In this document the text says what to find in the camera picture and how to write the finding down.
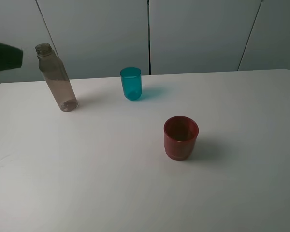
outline cup rim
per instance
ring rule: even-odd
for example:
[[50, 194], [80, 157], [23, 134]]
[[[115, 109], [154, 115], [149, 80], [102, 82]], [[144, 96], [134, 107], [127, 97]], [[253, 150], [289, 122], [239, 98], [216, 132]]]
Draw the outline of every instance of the cup rim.
[[[167, 126], [167, 124], [168, 124], [171, 120], [173, 120], [173, 119], [175, 119], [175, 118], [185, 118], [185, 119], [188, 119], [189, 121], [191, 121], [191, 122], [195, 125], [195, 127], [196, 127], [196, 129], [197, 129], [197, 133], [196, 133], [196, 135], [195, 135], [194, 137], [192, 137], [191, 139], [189, 139], [189, 140], [185, 140], [185, 141], [179, 141], [179, 140], [176, 140], [176, 139], [172, 138], [171, 136], [169, 136], [168, 133], [166, 132], [166, 126]], [[200, 132], [200, 131], [199, 131], [199, 126], [198, 126], [198, 124], [197, 124], [194, 120], [192, 120], [191, 118], [186, 117], [186, 116], [174, 116], [174, 117], [169, 118], [169, 119], [164, 123], [164, 127], [163, 127], [163, 129], [164, 129], [164, 134], [165, 134], [168, 138], [170, 138], [171, 140], [173, 140], [173, 141], [175, 141], [175, 142], [179, 142], [179, 143], [189, 143], [189, 142], [195, 140], [195, 139], [198, 137], [199, 132]]]
[[[128, 70], [128, 69], [133, 69], [133, 71], [135, 71], [135, 74], [132, 75], [132, 76], [125, 76], [123, 75], [123, 72]], [[137, 67], [126, 67], [124, 69], [122, 69], [119, 73], [119, 75], [122, 77], [122, 78], [127, 78], [127, 79], [133, 79], [133, 78], [136, 78], [136, 77], [139, 77], [140, 75], [142, 74], [142, 70], [140, 68], [137, 68]]]

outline clear plastic bottle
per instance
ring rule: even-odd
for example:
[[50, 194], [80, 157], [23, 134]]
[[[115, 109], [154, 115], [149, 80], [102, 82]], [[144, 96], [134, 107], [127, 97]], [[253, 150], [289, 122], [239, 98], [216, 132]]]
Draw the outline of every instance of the clear plastic bottle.
[[39, 68], [60, 110], [69, 112], [78, 106], [67, 72], [52, 47], [42, 43], [35, 47]]

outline bottle opening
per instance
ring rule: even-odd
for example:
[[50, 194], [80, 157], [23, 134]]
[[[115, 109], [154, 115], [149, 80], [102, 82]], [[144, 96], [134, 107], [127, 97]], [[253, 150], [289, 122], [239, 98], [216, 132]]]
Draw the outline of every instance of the bottle opening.
[[48, 56], [48, 55], [52, 54], [52, 51], [53, 51], [53, 49], [49, 43], [39, 44], [35, 47], [35, 50], [36, 50], [38, 56], [40, 56], [40, 57]]

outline white table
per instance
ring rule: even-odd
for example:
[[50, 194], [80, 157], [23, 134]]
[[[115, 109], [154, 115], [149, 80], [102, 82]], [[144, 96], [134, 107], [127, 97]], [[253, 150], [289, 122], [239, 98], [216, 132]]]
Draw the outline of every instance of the white table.
[[[290, 71], [0, 85], [0, 232], [290, 232]], [[163, 124], [194, 119], [193, 156], [167, 157]]]

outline white cabinet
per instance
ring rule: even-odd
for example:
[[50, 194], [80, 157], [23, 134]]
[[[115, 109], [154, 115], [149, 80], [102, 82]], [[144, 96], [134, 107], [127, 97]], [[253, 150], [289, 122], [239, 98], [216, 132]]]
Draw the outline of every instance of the white cabinet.
[[149, 0], [151, 73], [238, 69], [261, 0]]
[[264, 0], [239, 70], [290, 70], [290, 0]]
[[0, 0], [0, 42], [24, 51], [19, 69], [0, 72], [0, 83], [43, 80], [35, 46], [51, 39], [33, 0]]
[[38, 0], [71, 79], [149, 74], [146, 0]]

